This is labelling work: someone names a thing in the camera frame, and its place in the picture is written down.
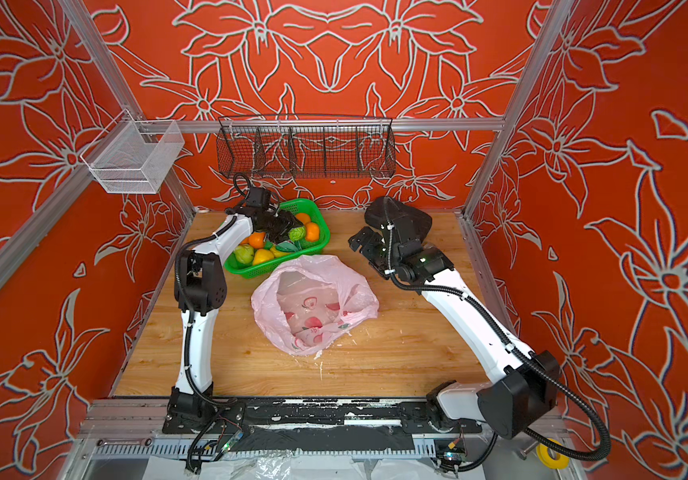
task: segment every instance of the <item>white wire basket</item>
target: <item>white wire basket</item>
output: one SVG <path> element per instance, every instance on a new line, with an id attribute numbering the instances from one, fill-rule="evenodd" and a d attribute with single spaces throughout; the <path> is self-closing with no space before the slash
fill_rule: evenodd
<path id="1" fill-rule="evenodd" d="M 142 134 L 134 120 L 122 120 L 106 147 L 83 161 L 110 194 L 154 194 L 184 146 L 176 120 L 164 134 Z"/>

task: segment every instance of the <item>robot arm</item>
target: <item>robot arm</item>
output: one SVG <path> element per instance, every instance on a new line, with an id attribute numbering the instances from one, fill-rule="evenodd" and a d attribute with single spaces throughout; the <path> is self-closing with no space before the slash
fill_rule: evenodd
<path id="1" fill-rule="evenodd" d="M 393 210 L 389 218 L 387 200 Z M 349 239 L 352 250 L 360 250 L 381 277 L 433 304 L 473 350 L 490 380 L 489 386 L 454 382 L 428 396 L 437 404 L 436 427 L 445 428 L 453 419 L 470 418 L 488 423 L 504 438 L 512 438 L 554 407 L 555 387 L 514 354 L 516 350 L 528 354 L 531 347 L 485 309 L 443 252 L 422 244 L 432 225 L 430 216 L 383 197 L 366 210 L 366 222 L 377 230 L 363 227 Z M 531 356 L 531 360 L 557 378 L 559 365 L 549 352 Z"/>
<path id="2" fill-rule="evenodd" d="M 210 267 L 213 270 L 219 270 L 221 272 L 221 279 L 224 278 L 224 271 L 222 268 L 224 267 L 224 262 L 227 257 L 246 236 L 253 233 L 253 222 L 251 222 L 248 216 L 241 214 L 228 216 L 219 227 L 219 230 L 228 225 L 233 217 L 235 218 L 234 223 L 226 229 L 224 234 L 198 245 L 194 250 L 190 250 L 204 256 L 203 262 L 206 264 L 206 268 Z M 209 280 L 214 281 L 214 277 L 216 277 L 216 282 L 218 282 L 218 275 L 215 275 L 214 272 L 210 274 Z M 226 283 L 222 286 L 216 286 L 216 292 L 218 292 L 218 288 L 224 288 L 224 293 L 226 294 Z M 213 377 L 210 372 L 210 347 L 212 339 L 214 338 L 216 316 L 219 314 L 219 308 L 205 310 L 205 313 L 195 312 L 194 324 L 192 325 L 189 342 L 190 372 L 195 387 L 201 392 L 211 388 L 213 383 Z M 186 331 L 187 324 L 190 322 L 189 307 L 181 313 L 181 321 L 184 325 L 184 331 Z M 176 380 L 175 388 L 179 389 L 179 392 L 192 395 L 194 391 L 190 387 L 184 372 L 184 352 L 186 347 L 187 345 L 182 345 L 181 368 L 179 368 L 179 378 Z"/>
<path id="3" fill-rule="evenodd" d="M 207 425 L 223 405 L 211 398 L 210 349 L 216 316 L 226 299 L 224 262 L 253 232 L 265 232 L 269 241 L 278 244 L 288 240 L 292 228 L 301 226 L 291 212 L 272 205 L 267 189 L 248 185 L 248 191 L 241 192 L 243 199 L 226 210 L 226 219 L 213 235 L 189 242 L 176 255 L 174 296 L 182 312 L 184 339 L 167 417 L 187 428 Z"/>

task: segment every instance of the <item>metal bolt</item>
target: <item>metal bolt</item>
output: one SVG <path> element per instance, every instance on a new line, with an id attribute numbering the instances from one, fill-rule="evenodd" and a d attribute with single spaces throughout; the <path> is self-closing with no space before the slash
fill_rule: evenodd
<path id="1" fill-rule="evenodd" d="M 528 457 L 528 454 L 531 453 L 533 449 L 536 448 L 536 446 L 538 446 L 538 442 L 533 440 L 531 441 L 531 443 L 526 445 L 526 447 L 522 450 L 517 450 L 516 453 L 518 454 L 521 460 L 525 460 Z"/>

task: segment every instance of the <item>black wire basket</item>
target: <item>black wire basket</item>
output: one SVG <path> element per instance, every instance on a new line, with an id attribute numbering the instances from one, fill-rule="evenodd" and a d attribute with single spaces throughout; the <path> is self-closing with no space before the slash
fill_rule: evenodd
<path id="1" fill-rule="evenodd" d="M 293 115 L 288 120 L 222 117 L 219 173 L 274 178 L 390 178 L 395 135 L 389 118 Z"/>

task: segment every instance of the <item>yellow tape roll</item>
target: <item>yellow tape roll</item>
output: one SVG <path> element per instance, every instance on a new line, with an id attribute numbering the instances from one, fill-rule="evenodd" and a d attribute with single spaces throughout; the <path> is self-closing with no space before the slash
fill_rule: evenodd
<path id="1" fill-rule="evenodd" d="M 559 445 L 563 445 L 554 438 L 550 438 L 550 440 Z M 552 451 L 552 455 L 556 455 L 557 457 L 552 458 L 549 455 L 549 448 L 541 445 L 541 443 L 538 447 L 536 447 L 536 456 L 538 456 L 538 459 L 541 460 L 541 463 L 545 464 L 547 467 L 552 468 L 553 470 L 561 470 L 562 468 L 568 466 L 570 459 L 567 456 L 554 451 Z"/>

